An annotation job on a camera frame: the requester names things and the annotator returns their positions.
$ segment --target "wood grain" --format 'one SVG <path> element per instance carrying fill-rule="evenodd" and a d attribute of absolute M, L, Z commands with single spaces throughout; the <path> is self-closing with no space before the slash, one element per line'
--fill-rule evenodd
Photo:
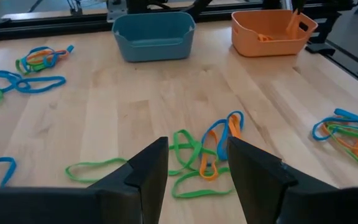
<path fill-rule="evenodd" d="M 190 58 L 162 62 L 123 61 L 110 32 L 0 42 L 0 70 L 11 71 L 33 47 L 75 46 L 67 60 L 40 74 L 63 75 L 65 86 L 38 95 L 11 91 L 0 105 L 0 156 L 13 156 L 18 165 L 10 185 L 85 187 L 65 177 L 67 165 L 129 158 L 182 128 L 199 139 L 215 120 L 242 110 L 246 141 L 329 184 L 358 186 L 358 163 L 332 142 L 310 137 L 312 126 L 337 107 L 358 114 L 357 80 L 306 51 L 241 57 L 231 46 L 229 22 L 197 26 Z M 246 222 L 236 193 L 175 200 L 175 179 L 168 178 L 161 223 Z M 189 180 L 180 190 L 231 186 L 224 176 Z"/>

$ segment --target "plastic bin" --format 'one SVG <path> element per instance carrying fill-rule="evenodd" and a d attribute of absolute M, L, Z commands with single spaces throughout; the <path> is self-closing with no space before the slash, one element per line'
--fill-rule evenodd
<path fill-rule="evenodd" d="M 196 24 L 185 12 L 129 14 L 114 21 L 112 32 L 128 62 L 187 58 Z"/>
<path fill-rule="evenodd" d="M 288 39 L 285 29 L 291 20 L 291 10 L 258 10 L 232 13 L 232 43 L 243 56 L 294 55 L 305 46 L 317 23 L 300 14 L 298 39 Z M 273 37 L 271 41 L 258 40 L 258 34 Z"/>

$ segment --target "floor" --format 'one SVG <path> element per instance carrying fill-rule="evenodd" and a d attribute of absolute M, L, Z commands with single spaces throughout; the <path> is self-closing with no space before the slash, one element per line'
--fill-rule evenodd
<path fill-rule="evenodd" d="M 10 13 L 28 12 L 34 5 L 36 0 L 20 0 L 17 1 L 0 0 L 0 17 Z M 189 0 L 169 0 L 173 1 L 189 1 Z M 105 7 L 104 0 L 82 0 L 81 5 L 84 9 L 97 9 Z M 34 12 L 48 12 L 48 11 L 64 11 L 69 10 L 66 0 L 43 0 L 34 10 Z M 328 37 L 329 40 L 341 46 L 347 51 L 358 57 L 358 15 L 354 14 L 356 9 L 344 12 Z M 343 55 L 337 54 L 337 58 L 349 62 L 349 66 L 353 70 L 358 71 L 358 64 L 353 63 L 352 60 L 344 58 Z"/>

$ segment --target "wooden tabletop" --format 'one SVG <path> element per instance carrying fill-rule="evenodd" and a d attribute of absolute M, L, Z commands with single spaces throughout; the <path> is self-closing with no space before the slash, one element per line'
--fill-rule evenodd
<path fill-rule="evenodd" d="M 100 32 L 2 41 L 0 70 L 15 71 L 15 59 L 33 47 L 70 44 L 75 49 L 66 60 L 37 75 L 63 75 L 63 87 L 38 95 L 10 91 L 0 105 L 0 156 L 17 161 L 10 186 L 86 187 L 70 181 L 65 167 L 130 158 L 179 129 L 200 139 L 233 110 L 246 116 L 244 140 L 329 184 L 358 186 L 358 163 L 310 136 L 335 108 L 358 114 L 358 81 L 319 54 L 241 57 L 231 45 L 230 22 L 209 22 L 197 24 L 185 60 L 127 63 L 113 35 Z M 179 167 L 174 154 L 169 160 L 171 169 Z M 102 177 L 115 167 L 83 176 Z M 236 193 L 176 200 L 170 195 L 176 178 L 168 178 L 161 223 L 246 222 Z M 189 180 L 180 191 L 230 187 L 224 175 Z"/>

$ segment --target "orange plastic bin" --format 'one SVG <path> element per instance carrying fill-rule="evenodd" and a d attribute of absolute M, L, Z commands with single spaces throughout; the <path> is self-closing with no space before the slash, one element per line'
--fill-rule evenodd
<path fill-rule="evenodd" d="M 317 23 L 300 14 L 298 38 L 289 39 L 285 29 L 291 20 L 291 10 L 258 10 L 233 12 L 232 43 L 234 48 L 243 56 L 259 57 L 271 55 L 294 55 L 305 46 Z M 258 34 L 268 35 L 270 41 L 258 40 Z"/>

